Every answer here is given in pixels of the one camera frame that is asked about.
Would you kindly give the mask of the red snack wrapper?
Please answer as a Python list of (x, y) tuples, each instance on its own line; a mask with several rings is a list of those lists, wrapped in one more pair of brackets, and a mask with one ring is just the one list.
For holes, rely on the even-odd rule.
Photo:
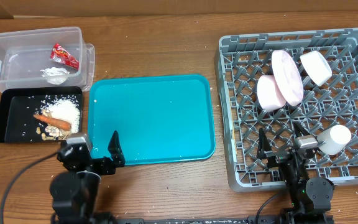
[(76, 70), (79, 69), (79, 61), (66, 51), (60, 44), (55, 44), (50, 54), (50, 60), (69, 66)]

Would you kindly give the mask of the orange carrot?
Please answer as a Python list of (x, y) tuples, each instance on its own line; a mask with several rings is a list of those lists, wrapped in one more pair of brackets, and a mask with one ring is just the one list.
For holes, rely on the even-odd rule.
[(44, 116), (41, 114), (34, 114), (33, 117), (39, 121), (42, 121), (44, 123), (47, 123), (51, 126), (57, 127), (59, 129), (62, 129), (64, 131), (69, 131), (71, 129), (71, 124), (67, 121), (60, 120), (57, 118), (52, 118), (48, 116)]

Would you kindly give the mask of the white cup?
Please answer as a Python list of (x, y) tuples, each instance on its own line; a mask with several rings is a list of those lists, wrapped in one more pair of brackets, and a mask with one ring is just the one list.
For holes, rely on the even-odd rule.
[(324, 130), (317, 136), (318, 142), (324, 142), (319, 146), (319, 149), (328, 155), (336, 155), (351, 140), (350, 130), (343, 125), (335, 125), (327, 130)]

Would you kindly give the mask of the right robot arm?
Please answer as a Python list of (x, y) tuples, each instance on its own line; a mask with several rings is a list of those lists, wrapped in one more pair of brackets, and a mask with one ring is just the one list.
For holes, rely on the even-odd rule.
[[(286, 189), (270, 197), (258, 209), (256, 223), (334, 223), (326, 216), (331, 209), (334, 184), (324, 177), (309, 177), (306, 162), (318, 150), (318, 141), (299, 123), (294, 124), (295, 143), (284, 151), (274, 152), (263, 128), (259, 129), (257, 158), (266, 159), (267, 167), (277, 167)], [(275, 198), (289, 194), (291, 208), (283, 208), (279, 215), (262, 218), (263, 208)]]

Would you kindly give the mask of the light green bowl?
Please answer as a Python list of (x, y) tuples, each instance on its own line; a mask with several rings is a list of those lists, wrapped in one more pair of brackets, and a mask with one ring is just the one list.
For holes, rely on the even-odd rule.
[(316, 85), (322, 86), (332, 77), (331, 67), (320, 52), (308, 52), (301, 55), (300, 60), (306, 73)]

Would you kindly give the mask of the pink round plate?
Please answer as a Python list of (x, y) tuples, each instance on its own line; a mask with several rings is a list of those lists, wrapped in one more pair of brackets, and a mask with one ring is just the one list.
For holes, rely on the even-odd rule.
[(299, 105), (303, 100), (303, 83), (295, 61), (284, 50), (272, 52), (272, 70), (278, 88), (291, 106)]

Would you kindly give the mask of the white rice pile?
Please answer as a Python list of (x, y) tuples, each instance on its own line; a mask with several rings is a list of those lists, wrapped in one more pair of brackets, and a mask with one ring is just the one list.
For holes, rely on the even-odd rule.
[(49, 110), (56, 116), (61, 116), (67, 119), (72, 125), (72, 134), (78, 133), (81, 124), (81, 110), (79, 100), (74, 99), (74, 95), (63, 98), (56, 98), (51, 103), (47, 103), (46, 100), (50, 99), (50, 95), (47, 95), (45, 100), (41, 101), (41, 107), (35, 110), (35, 113), (40, 113), (41, 109)]

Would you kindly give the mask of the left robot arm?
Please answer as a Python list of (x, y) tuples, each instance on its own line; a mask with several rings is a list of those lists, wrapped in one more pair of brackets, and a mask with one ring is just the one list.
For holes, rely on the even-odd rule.
[(89, 137), (83, 133), (76, 133), (62, 141), (57, 160), (67, 171), (57, 175), (49, 187), (53, 198), (52, 223), (117, 222), (111, 213), (96, 213), (94, 208), (101, 177), (113, 175), (117, 168), (125, 166), (118, 132), (112, 134), (108, 157), (93, 159), (90, 153), (92, 147)]

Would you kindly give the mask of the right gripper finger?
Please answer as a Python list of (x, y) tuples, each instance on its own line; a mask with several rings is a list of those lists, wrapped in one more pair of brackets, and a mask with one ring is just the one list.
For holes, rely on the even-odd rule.
[(272, 153), (272, 148), (270, 146), (269, 140), (266, 137), (263, 128), (259, 128), (259, 143), (257, 150), (257, 158), (258, 159), (266, 159), (267, 154)]
[(295, 133), (296, 138), (309, 135), (309, 132), (299, 122), (295, 121), (293, 123), (293, 129), (294, 129), (294, 133)]

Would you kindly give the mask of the peanut shells pile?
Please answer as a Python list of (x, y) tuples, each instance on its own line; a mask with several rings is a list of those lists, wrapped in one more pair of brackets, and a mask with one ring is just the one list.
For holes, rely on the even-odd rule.
[[(55, 114), (53, 114), (51, 111), (49, 110), (45, 110), (45, 109), (41, 109), (40, 113), (36, 113), (36, 114), (41, 114), (44, 116), (48, 116), (48, 117), (52, 117), (52, 118), (57, 118), (60, 120), (64, 120), (69, 122), (67, 119), (61, 117), (61, 116), (56, 116)], [(52, 140), (66, 140), (72, 133), (72, 128), (73, 125), (71, 124), (71, 129), (69, 131), (64, 131), (62, 129), (59, 129), (57, 127), (51, 126), (47, 123), (44, 123), (42, 121), (37, 120), (38, 126), (35, 129), (35, 132), (40, 135), (41, 139), (43, 141), (52, 141)]]

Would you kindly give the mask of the white tissue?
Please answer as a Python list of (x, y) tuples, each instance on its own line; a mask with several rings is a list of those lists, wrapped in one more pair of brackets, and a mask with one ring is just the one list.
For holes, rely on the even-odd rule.
[(64, 83), (70, 72), (65, 68), (57, 68), (51, 67), (41, 70), (42, 76), (46, 79), (46, 81), (53, 85), (61, 85)]

